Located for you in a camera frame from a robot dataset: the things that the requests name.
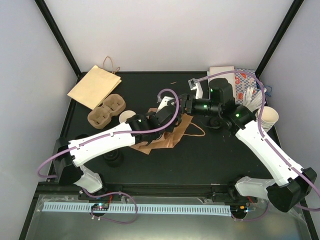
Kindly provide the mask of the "brown kraft paper bag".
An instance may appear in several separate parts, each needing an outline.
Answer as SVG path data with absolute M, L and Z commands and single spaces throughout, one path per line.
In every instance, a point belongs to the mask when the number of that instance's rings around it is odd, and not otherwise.
M 197 124 L 192 122 L 193 117 L 187 114 L 181 116 L 181 123 L 177 126 L 173 132 L 165 132 L 159 139 L 153 140 L 149 145 L 147 142 L 141 142 L 130 146 L 131 149 L 137 150 L 141 153 L 149 155 L 150 152 L 154 149 L 172 149 L 174 148 L 183 136 L 188 137 L 204 137 L 206 132 L 199 127 Z M 198 132 L 196 133 L 187 133 L 188 127 L 195 127 Z

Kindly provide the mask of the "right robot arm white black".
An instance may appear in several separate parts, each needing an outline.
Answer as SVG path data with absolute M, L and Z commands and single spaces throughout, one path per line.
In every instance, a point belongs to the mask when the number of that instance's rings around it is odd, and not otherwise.
M 209 95 L 209 99 L 181 95 L 181 112 L 216 117 L 218 128 L 226 127 L 256 155 L 272 176 L 271 179 L 244 176 L 228 187 L 228 198 L 234 202 L 243 197 L 265 199 L 287 213 L 310 193 L 317 173 L 311 167 L 303 168 L 296 163 L 259 127 L 255 115 L 236 103 L 233 87 L 225 78 L 210 81 Z

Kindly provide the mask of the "white paper cup black print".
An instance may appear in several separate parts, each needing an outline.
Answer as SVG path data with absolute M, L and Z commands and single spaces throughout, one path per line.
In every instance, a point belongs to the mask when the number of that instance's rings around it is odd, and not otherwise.
M 127 121 L 127 119 L 133 117 L 136 113 L 132 110 L 125 110 L 123 111 L 119 117 L 118 117 L 118 120 L 119 120 L 119 123 L 125 123 Z

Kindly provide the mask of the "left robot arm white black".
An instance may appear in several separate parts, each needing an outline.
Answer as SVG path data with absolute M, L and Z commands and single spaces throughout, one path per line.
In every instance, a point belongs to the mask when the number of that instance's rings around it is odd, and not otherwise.
M 57 140 L 60 145 L 54 158 L 54 169 L 60 186 L 76 185 L 95 199 L 103 199 L 108 192 L 101 176 L 88 169 L 90 160 L 123 147 L 148 143 L 172 132 L 181 122 L 178 107 L 166 105 L 156 112 L 135 114 L 119 125 L 81 139 Z

